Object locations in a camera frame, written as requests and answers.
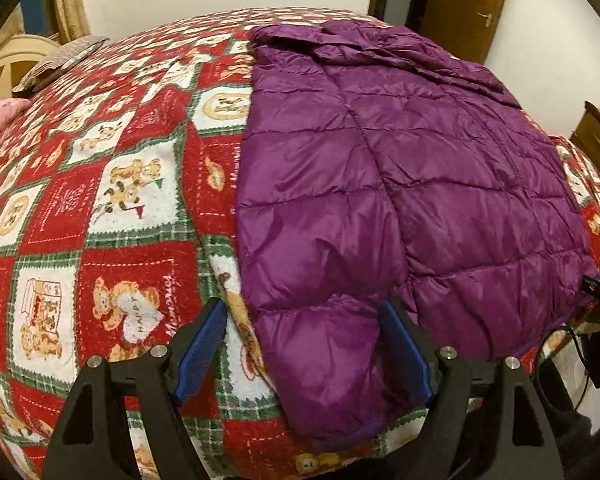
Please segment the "beige patterned curtain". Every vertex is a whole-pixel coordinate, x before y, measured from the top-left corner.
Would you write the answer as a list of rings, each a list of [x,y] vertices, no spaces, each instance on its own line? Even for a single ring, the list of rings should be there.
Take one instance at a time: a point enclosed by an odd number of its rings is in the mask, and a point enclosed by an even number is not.
[[[91,33],[83,0],[53,0],[53,3],[63,44]]]

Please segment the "window with blue pane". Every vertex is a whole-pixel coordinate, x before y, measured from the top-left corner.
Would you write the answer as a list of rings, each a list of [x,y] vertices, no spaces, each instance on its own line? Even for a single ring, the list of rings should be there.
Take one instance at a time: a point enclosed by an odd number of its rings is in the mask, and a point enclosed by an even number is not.
[[[50,38],[58,32],[53,0],[21,0],[26,34]]]

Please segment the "beige wooden headboard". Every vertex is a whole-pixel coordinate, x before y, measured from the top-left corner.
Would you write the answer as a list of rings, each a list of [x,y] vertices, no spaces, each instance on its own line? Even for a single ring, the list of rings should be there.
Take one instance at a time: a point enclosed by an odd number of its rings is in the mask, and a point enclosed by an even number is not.
[[[35,64],[59,49],[53,40],[35,35],[12,36],[0,47],[0,100],[12,96],[12,87]]]

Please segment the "striped pillow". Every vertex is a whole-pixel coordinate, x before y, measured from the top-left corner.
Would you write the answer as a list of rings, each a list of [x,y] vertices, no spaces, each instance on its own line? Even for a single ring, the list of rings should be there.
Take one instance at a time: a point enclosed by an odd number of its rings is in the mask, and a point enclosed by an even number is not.
[[[64,44],[33,66],[12,88],[14,96],[38,93],[89,56],[106,46],[106,36],[88,35]]]

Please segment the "purple hooded down jacket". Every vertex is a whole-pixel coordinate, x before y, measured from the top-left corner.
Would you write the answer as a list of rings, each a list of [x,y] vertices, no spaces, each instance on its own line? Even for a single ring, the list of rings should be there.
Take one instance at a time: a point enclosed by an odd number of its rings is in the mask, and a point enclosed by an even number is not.
[[[242,296],[292,430],[337,451],[416,408],[380,307],[521,356],[597,272],[554,143],[490,70],[404,27],[253,29]]]

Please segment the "red patchwork bear quilt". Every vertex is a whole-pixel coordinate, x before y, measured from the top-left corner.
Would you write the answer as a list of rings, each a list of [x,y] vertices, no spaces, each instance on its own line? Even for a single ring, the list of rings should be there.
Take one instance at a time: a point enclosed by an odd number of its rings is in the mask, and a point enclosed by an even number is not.
[[[103,372],[149,359],[212,299],[227,318],[211,362],[193,365],[180,411],[207,478],[318,477],[415,440],[423,408],[337,451],[294,432],[242,296],[249,35],[330,21],[392,27],[322,9],[186,18],[100,48],[0,132],[0,448],[20,477],[46,474],[61,410],[92,356]],[[521,110],[555,145],[598,275],[600,173]]]

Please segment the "brown wooden door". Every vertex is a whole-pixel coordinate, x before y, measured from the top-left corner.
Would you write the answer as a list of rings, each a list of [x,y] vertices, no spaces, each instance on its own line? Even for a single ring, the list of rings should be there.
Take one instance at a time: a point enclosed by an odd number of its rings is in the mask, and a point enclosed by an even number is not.
[[[482,64],[489,54],[505,0],[428,0],[419,33],[462,60]],[[492,13],[486,28],[478,13]]]

